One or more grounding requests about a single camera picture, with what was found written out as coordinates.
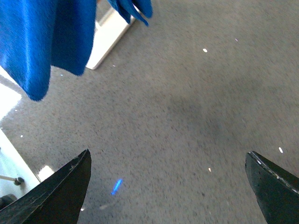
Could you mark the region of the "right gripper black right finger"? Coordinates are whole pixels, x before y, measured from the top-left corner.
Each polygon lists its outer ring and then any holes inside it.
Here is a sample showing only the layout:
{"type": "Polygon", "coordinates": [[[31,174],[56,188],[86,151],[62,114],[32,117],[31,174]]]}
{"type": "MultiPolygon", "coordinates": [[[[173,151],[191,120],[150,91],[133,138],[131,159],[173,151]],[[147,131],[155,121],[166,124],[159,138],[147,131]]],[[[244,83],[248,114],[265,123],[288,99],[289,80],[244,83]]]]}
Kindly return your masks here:
{"type": "Polygon", "coordinates": [[[245,172],[268,224],[299,222],[299,178],[255,151],[246,154],[245,172]]]}

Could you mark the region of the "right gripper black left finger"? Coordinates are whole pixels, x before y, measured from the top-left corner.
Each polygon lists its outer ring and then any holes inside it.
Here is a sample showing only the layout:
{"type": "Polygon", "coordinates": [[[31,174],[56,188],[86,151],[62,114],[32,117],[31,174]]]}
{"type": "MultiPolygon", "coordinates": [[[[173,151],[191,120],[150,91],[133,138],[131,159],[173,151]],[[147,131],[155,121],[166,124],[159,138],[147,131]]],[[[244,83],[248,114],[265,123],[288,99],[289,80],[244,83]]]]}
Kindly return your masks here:
{"type": "Polygon", "coordinates": [[[91,178],[88,149],[0,211],[2,224],[75,224],[91,178]]]}

